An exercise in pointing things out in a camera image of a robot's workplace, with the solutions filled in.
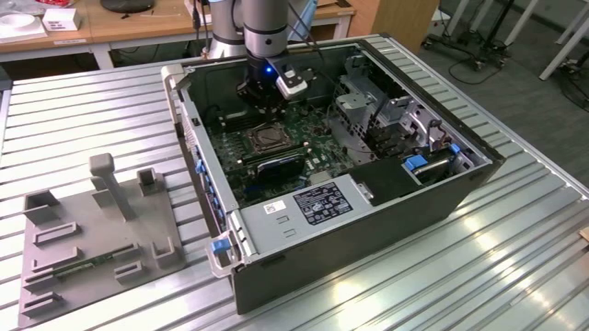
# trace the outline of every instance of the cable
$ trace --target cable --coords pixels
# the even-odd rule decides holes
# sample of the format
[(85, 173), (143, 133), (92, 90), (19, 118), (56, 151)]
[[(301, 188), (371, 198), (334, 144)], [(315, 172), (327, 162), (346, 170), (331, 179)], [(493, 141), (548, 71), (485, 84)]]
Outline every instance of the cable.
[(135, 49), (134, 49), (134, 50), (130, 50), (128, 52), (124, 51), (124, 50), (119, 50), (119, 52), (126, 53), (126, 54), (132, 54), (132, 53), (135, 53), (138, 50), (139, 50), (139, 46), (135, 47)]
[(481, 2), (478, 3), (477, 7), (475, 7), (475, 11), (473, 12), (470, 19), (469, 19), (469, 23), (466, 23), (466, 27), (470, 29), (470, 24), (471, 22), (475, 20), (478, 11), (481, 10), (481, 6), (483, 4), (485, 0), (481, 0)]
[(200, 47), (200, 35), (199, 35), (199, 29), (200, 29), (200, 14), (199, 11), (196, 10), (196, 0), (192, 0), (192, 28), (196, 31), (196, 51), (198, 51), (198, 56), (200, 56), (202, 50), (199, 50)]
[[(323, 66), (325, 66), (323, 52), (322, 52), (321, 49), (319, 49), (319, 46), (318, 46), (317, 41), (315, 41), (315, 38), (313, 38), (311, 30), (310, 30), (309, 26), (306, 26), (305, 21), (303, 21), (303, 19), (301, 18), (301, 15), (298, 14), (298, 12), (297, 12), (297, 10), (295, 10), (295, 7), (292, 7), (292, 4), (291, 4), (290, 2), (288, 2), (288, 8), (291, 9), (292, 14), (294, 14), (294, 16), (297, 17), (297, 20), (301, 22), (301, 25), (302, 25), (303, 28), (305, 28), (305, 31), (306, 31), (306, 35), (307, 35), (307, 37), (311, 39), (313, 44), (315, 45), (315, 47), (311, 47), (311, 48), (314, 48), (314, 49), (317, 50), (317, 53), (319, 54), (321, 61), (323, 62)], [(297, 36), (301, 38), (301, 40), (303, 40), (303, 41), (306, 42), (306, 44), (310, 46), (309, 41), (306, 41), (306, 38), (303, 38), (303, 37), (301, 36), (301, 33), (298, 33), (298, 31), (292, 28), (291, 25), (288, 25), (288, 27), (291, 28), (291, 30), (294, 31), (294, 33), (297, 34)]]
[[(564, 82), (565, 81), (569, 81), (569, 83), (574, 86), (574, 88), (582, 93), (582, 95), (585, 97), (585, 103), (588, 103), (588, 105), (584, 105), (582, 101), (578, 102), (578, 100), (574, 100), (574, 98), (569, 95), (569, 93), (566, 92), (566, 90), (564, 88)], [(558, 79), (558, 85), (560, 85), (560, 88), (561, 88), (561, 94), (566, 98), (566, 100), (569, 100), (570, 103), (573, 105), (576, 105), (581, 110), (584, 110), (585, 112), (589, 112), (589, 96), (588, 96), (588, 93), (581, 89), (581, 87), (577, 85), (576, 81), (570, 79), (570, 76), (564, 71), (561, 71), (561, 78)]]
[(442, 25), (443, 25), (443, 32), (442, 32), (442, 37), (445, 38), (451, 38), (451, 35), (449, 34), (449, 27), (446, 26), (446, 21), (443, 20), (443, 15), (442, 15), (442, 0), (439, 0), (439, 5), (438, 5), (438, 11), (439, 11), (439, 20), (442, 21)]
[(206, 37), (204, 47), (206, 47), (206, 51), (208, 52), (208, 47), (210, 47), (210, 44), (208, 44), (208, 26), (206, 26), (204, 3), (203, 3), (203, 0), (199, 0), (199, 1), (200, 1), (200, 11), (203, 12), (203, 23), (204, 23), (204, 37)]
[(454, 69), (454, 67), (455, 67), (457, 65), (465, 63), (465, 62), (469, 61), (470, 59), (471, 59), (471, 58), (469, 57), (469, 58), (466, 58), (466, 59), (463, 59), (463, 60), (459, 60), (457, 63), (454, 63), (454, 64), (449, 67), (449, 74), (450, 74), (451, 78), (454, 78), (454, 79), (455, 79), (457, 81), (459, 81), (461, 83), (465, 83), (465, 84), (469, 84), (469, 85), (479, 85), (479, 84), (482, 84), (485, 81), (487, 81), (487, 80), (490, 79), (490, 77), (496, 76), (496, 75), (501, 72), (501, 70), (502, 70), (504, 68), (500, 68), (493, 74), (490, 74), (489, 76), (486, 76), (486, 77), (485, 77), (482, 80), (479, 80), (479, 81), (465, 81), (465, 80), (459, 79), (458, 77), (455, 77), (454, 73), (451, 72), (451, 69)]
[(115, 50), (118, 53), (119, 53), (119, 55), (122, 56), (122, 57), (124, 57), (126, 59), (128, 59), (131, 62), (135, 62), (135, 64), (147, 64), (147, 63), (151, 63), (154, 60), (155, 60), (155, 56), (156, 56), (156, 54), (158, 54), (158, 50), (159, 50), (159, 44), (156, 45), (156, 47), (155, 47), (155, 50), (154, 50), (154, 54), (152, 54), (152, 56), (151, 56), (151, 59), (148, 60), (148, 61), (139, 61), (139, 60), (136, 60), (136, 59), (134, 59), (132, 57), (130, 57), (130, 56), (127, 56), (124, 53), (122, 53), (119, 50)]

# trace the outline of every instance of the warning label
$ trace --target warning label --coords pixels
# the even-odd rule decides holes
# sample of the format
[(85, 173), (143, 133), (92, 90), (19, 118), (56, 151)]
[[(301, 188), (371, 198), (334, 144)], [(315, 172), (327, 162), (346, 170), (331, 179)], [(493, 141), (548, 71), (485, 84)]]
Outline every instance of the warning label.
[(294, 200), (311, 225), (318, 225), (353, 210), (335, 183), (329, 183), (297, 194)]

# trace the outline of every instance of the circuit board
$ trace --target circuit board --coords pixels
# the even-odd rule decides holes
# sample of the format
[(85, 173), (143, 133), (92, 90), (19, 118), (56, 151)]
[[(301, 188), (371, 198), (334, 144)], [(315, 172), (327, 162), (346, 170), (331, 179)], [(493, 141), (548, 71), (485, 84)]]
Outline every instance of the circuit board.
[[(323, 173), (329, 177), (337, 177), (354, 167), (325, 125), (325, 111), (294, 106), (271, 127), (262, 124), (259, 129), (248, 128), (238, 132), (223, 132), (214, 126), (207, 128), (220, 166), (242, 208), (310, 186), (310, 176), (314, 174)], [(270, 131), (268, 128), (272, 136), (263, 136), (263, 130)], [(280, 177), (270, 183), (259, 183), (255, 180), (259, 165), (288, 156), (303, 157), (301, 174), (290, 178)]]

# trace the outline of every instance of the aluminum extrusion table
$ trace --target aluminum extrusion table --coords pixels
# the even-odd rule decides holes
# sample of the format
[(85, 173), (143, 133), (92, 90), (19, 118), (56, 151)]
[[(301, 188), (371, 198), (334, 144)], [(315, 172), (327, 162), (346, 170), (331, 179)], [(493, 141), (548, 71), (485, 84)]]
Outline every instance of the aluminum extrusion table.
[(391, 39), (366, 37), (508, 161), (450, 217), (246, 315), (210, 272), (208, 236), (159, 76), (167, 63), (17, 81), (4, 93), (0, 330), (15, 330), (23, 195), (91, 189), (87, 156), (118, 179), (166, 174), (188, 267), (35, 330), (574, 330), (589, 326), (588, 190)]

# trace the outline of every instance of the white cardboard box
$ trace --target white cardboard box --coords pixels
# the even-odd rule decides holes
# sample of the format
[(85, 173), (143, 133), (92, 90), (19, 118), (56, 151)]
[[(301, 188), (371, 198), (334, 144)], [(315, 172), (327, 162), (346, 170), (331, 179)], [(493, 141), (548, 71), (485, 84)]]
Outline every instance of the white cardboard box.
[(43, 25), (48, 31), (76, 31), (81, 17), (75, 8), (56, 8), (45, 11)]
[(0, 29), (0, 43), (13, 43), (44, 37), (47, 37), (47, 33), (39, 18), (35, 19), (35, 23), (24, 30)]

